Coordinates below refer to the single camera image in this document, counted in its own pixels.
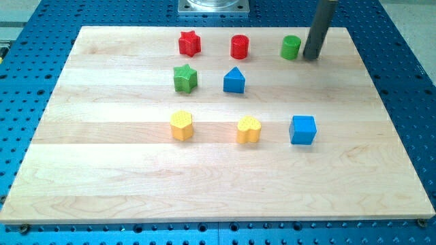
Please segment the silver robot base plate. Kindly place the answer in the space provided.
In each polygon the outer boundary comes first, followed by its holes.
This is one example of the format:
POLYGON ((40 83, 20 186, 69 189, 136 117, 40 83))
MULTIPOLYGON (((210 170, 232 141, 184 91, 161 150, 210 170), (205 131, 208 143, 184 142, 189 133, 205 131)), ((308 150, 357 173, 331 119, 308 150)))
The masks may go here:
POLYGON ((249 12, 249 0, 178 0, 178 13, 182 14, 249 12))

